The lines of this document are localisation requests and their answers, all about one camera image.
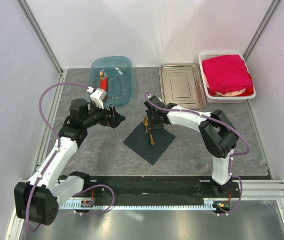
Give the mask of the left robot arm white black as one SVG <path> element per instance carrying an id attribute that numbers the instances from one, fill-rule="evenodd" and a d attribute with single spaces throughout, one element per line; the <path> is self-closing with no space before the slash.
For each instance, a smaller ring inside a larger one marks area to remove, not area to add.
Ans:
<path id="1" fill-rule="evenodd" d="M 125 116 L 119 114 L 113 105 L 105 109 L 93 101 L 73 100 L 69 116 L 42 166 L 28 181 L 18 182 L 14 188 L 17 217 L 48 226 L 55 220 L 59 207 L 72 196 L 88 196 L 92 189 L 88 174 L 74 171 L 62 183 L 58 183 L 58 178 L 87 137 L 88 128 L 102 125 L 114 129 L 124 120 Z"/>

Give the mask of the gold spoon green handle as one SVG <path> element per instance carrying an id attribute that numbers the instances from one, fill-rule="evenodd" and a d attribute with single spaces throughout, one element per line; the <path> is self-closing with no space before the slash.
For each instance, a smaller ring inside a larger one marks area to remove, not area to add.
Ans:
<path id="1" fill-rule="evenodd" d="M 151 142 L 151 145 L 154 145 L 154 144 L 155 144 L 155 141 L 154 141 L 154 138 L 153 138 L 152 132 L 151 132 L 151 131 L 149 131 L 149 134 L 150 134 L 150 142 Z"/>

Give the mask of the black paper napkin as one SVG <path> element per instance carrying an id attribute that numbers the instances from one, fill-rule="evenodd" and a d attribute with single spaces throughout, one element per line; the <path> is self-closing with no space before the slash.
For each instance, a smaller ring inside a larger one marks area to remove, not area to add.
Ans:
<path id="1" fill-rule="evenodd" d="M 148 148 L 146 127 L 141 122 L 123 143 L 149 164 L 154 165 L 173 142 L 175 136 L 164 128 L 153 130 L 152 136 L 155 144 Z"/>

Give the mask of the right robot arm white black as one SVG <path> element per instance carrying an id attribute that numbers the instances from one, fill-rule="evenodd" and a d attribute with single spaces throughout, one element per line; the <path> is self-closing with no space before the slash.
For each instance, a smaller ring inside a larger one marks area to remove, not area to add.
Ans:
<path id="1" fill-rule="evenodd" d="M 234 127 L 221 110 L 196 112 L 177 104 L 165 105 L 152 96 L 144 102 L 151 129 L 164 125 L 180 125 L 198 131 L 207 151 L 213 156 L 211 192 L 222 197 L 229 190 L 231 179 L 230 160 L 237 146 L 238 136 L 229 127 Z"/>

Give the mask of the gold fork green handle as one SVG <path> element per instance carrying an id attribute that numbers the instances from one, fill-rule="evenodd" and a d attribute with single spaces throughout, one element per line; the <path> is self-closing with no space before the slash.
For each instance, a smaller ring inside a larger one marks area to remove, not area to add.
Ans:
<path id="1" fill-rule="evenodd" d="M 145 126 L 145 130 L 146 130 L 146 140 L 147 140 L 147 147 L 150 149 L 151 148 L 151 139 L 150 139 L 150 134 L 149 134 L 149 130 L 148 130 L 148 123 L 147 123 L 147 117 L 143 117 L 143 123 Z"/>

